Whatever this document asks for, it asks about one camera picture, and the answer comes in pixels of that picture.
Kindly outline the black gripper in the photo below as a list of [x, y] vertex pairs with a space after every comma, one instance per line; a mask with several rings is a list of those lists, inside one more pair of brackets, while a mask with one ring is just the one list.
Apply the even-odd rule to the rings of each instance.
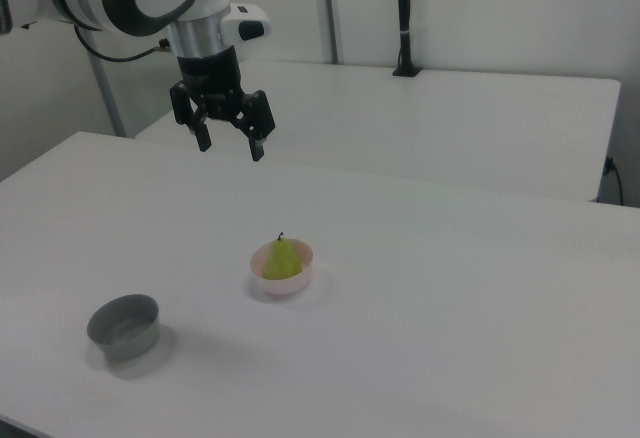
[[[231, 121], [247, 138], [253, 161], [264, 156], [264, 142], [275, 130], [268, 97], [263, 90], [244, 94], [236, 49], [200, 58], [178, 57], [183, 82], [170, 89], [174, 118], [195, 136], [199, 150], [211, 147], [205, 120]], [[198, 105], [192, 106], [192, 100]]]

